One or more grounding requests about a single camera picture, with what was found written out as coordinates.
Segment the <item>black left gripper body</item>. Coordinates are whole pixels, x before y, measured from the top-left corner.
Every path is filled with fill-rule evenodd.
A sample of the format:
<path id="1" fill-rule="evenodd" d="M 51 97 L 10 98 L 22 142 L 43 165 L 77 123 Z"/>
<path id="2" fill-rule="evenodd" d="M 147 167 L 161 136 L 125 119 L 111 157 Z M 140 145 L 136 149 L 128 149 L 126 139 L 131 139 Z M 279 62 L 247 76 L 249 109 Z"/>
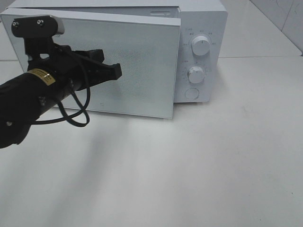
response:
<path id="1" fill-rule="evenodd" d="M 81 63 L 73 54 L 68 45 L 58 45 L 52 38 L 25 38 L 25 53 L 28 56 L 28 70 L 42 69 L 53 72 L 54 77 L 60 81 L 68 78 L 76 80 L 80 87 L 78 90 L 86 88 L 84 72 L 89 82 L 89 70 L 96 64 L 96 61 L 86 61 Z M 90 83 L 89 86 L 95 86 L 99 83 Z"/>

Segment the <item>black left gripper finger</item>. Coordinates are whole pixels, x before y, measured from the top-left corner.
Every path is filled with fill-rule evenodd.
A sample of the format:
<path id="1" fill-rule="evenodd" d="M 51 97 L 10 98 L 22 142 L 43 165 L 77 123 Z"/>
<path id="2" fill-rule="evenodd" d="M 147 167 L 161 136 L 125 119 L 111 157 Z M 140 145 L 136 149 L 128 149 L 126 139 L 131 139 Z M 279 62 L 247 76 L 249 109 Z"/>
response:
<path id="1" fill-rule="evenodd" d="M 72 54 L 81 62 L 96 61 L 102 63 L 105 59 L 103 50 L 72 51 Z"/>
<path id="2" fill-rule="evenodd" d="M 103 83 L 110 80 L 118 80 L 122 76 L 120 64 L 105 65 L 94 64 L 89 70 L 90 83 Z"/>

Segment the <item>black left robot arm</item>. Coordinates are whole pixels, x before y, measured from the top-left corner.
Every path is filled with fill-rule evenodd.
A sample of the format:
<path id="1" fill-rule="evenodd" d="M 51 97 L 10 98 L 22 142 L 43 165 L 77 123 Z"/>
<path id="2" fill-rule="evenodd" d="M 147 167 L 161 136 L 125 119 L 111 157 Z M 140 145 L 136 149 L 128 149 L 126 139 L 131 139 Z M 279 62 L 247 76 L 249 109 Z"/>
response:
<path id="1" fill-rule="evenodd" d="M 20 144 L 32 125 L 67 121 L 85 127 L 92 86 L 122 76 L 119 63 L 106 65 L 101 49 L 72 51 L 51 43 L 48 58 L 29 61 L 27 72 L 0 86 L 0 147 Z"/>

